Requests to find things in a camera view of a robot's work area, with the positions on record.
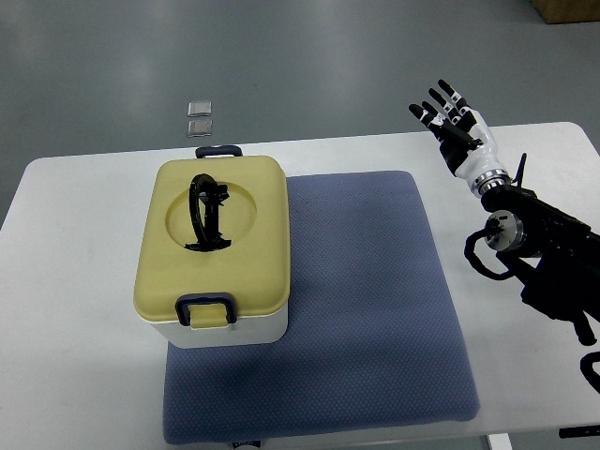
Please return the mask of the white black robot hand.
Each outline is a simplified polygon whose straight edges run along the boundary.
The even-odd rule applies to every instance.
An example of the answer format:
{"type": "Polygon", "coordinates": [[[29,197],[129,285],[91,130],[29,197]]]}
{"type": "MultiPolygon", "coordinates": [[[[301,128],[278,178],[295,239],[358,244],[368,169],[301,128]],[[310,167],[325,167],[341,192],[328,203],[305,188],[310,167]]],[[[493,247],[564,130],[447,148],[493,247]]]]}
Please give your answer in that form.
{"type": "Polygon", "coordinates": [[[481,113],[448,82],[439,80],[438,86],[428,90],[433,103],[411,104],[409,111],[438,141],[450,173],[464,180],[477,198],[509,184],[511,178],[497,158],[498,145],[481,113]]]}

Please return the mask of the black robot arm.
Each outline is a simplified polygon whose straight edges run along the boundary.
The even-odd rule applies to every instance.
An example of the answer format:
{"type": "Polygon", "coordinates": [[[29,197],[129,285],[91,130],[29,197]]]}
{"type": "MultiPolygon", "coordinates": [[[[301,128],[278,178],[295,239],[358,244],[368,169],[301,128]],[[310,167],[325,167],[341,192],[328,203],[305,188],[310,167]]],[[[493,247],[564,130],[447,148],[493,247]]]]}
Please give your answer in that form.
{"type": "Polygon", "coordinates": [[[514,179],[483,176],[478,189],[490,213],[465,242],[464,256],[493,280],[517,278],[524,304],[552,320],[573,324],[580,344],[597,342],[589,319],[599,319],[599,235],[522,186],[527,156],[514,179]]]}

